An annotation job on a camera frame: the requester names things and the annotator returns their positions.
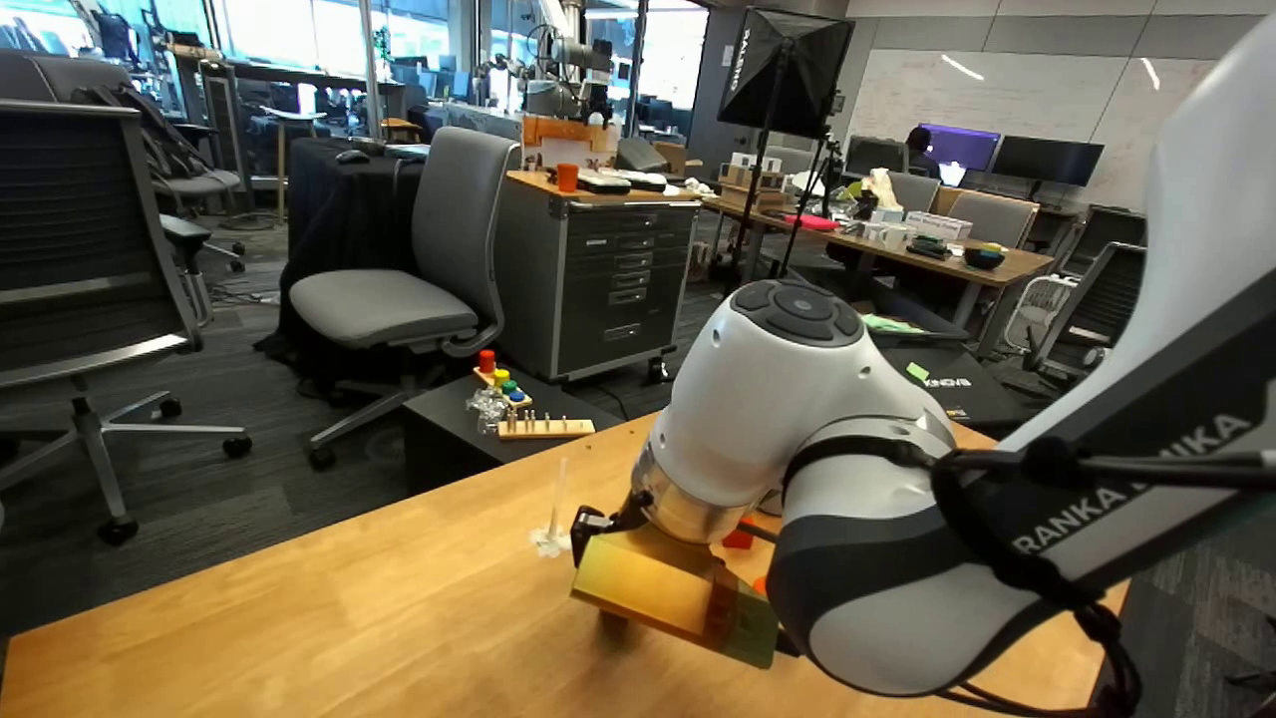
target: wooden table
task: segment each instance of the wooden table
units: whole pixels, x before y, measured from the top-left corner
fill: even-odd
[[[737,200],[737,194],[706,200],[706,208],[724,212],[724,214],[733,214],[733,220],[746,214],[746,200]],[[790,232],[796,228],[782,214],[764,214],[764,212],[750,212],[750,223],[764,223],[764,228],[776,228],[776,232]],[[963,304],[952,312],[958,325],[970,323],[982,292],[1019,288],[1019,283],[1040,273],[1055,264],[1055,255],[1004,247],[1004,264],[999,264],[994,269],[982,269],[982,265],[970,265],[963,255],[947,255],[947,260],[912,255],[912,251],[907,251],[897,241],[873,241],[873,239],[841,233],[841,232],[839,233],[834,232],[799,232],[799,239],[841,241],[841,247],[854,247],[859,255],[873,255],[873,260],[885,260],[885,264],[902,264],[902,265],[916,265],[916,269],[967,283]]]
[[[5,718],[55,713],[970,713],[885,703],[801,658],[754,668],[597,618],[530,529],[619,505],[649,420],[14,639]],[[982,680],[1085,703],[1101,654],[1056,618]]]

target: filing cabinet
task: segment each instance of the filing cabinet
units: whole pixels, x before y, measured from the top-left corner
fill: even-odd
[[[587,377],[675,341],[700,200],[584,194],[511,172],[498,220],[498,345],[544,377]]]

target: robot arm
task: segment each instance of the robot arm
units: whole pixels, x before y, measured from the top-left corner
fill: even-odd
[[[1276,445],[1276,19],[1164,124],[1150,273],[1130,332],[999,452],[1197,458]],[[633,469],[648,517],[693,541],[782,489],[770,602],[839,680],[938,694],[1056,604],[1011,586],[952,526],[963,494],[1004,554],[1107,591],[1245,511],[1230,485],[935,478],[952,440],[829,295],[750,283],[706,323]]]

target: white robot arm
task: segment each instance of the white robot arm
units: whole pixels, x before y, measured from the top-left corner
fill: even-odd
[[[1000,454],[1049,440],[1073,454],[1181,468],[1250,454],[1273,469],[1273,73],[1276,19],[1263,19],[1164,124],[1134,323]],[[785,489],[770,566],[785,635],[829,676],[897,696],[967,680],[1063,610],[1056,594],[994,566],[999,554],[1101,594],[1251,503],[1234,485],[1036,482],[1024,468],[994,478],[951,461],[958,469],[938,478],[951,452],[940,405],[877,354],[839,297],[750,283],[689,345],[633,494],[663,529],[712,541]]]

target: floor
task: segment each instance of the floor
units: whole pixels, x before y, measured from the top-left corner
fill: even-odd
[[[285,228],[261,214],[228,233],[249,241],[249,269],[236,273],[221,260],[207,264],[216,292],[207,345],[108,376],[94,390],[100,405],[122,405],[168,385],[185,400],[188,421],[244,421],[255,452],[228,461],[221,442],[116,445],[114,454],[139,517],[139,534],[126,547],[96,539],[103,505],[79,458],[9,489],[0,529],[0,644],[42,620],[406,499],[405,485],[382,482],[405,469],[395,421],[344,442],[330,469],[312,469],[304,440],[338,410],[301,393],[292,366],[251,345],[277,332]],[[701,283],[685,288],[677,345],[693,340],[714,305],[714,292],[701,292]],[[641,385],[641,366],[576,385],[578,400],[619,420],[660,410],[667,390],[667,382]],[[66,420],[62,390],[5,393],[0,402],[0,421],[55,420]]]

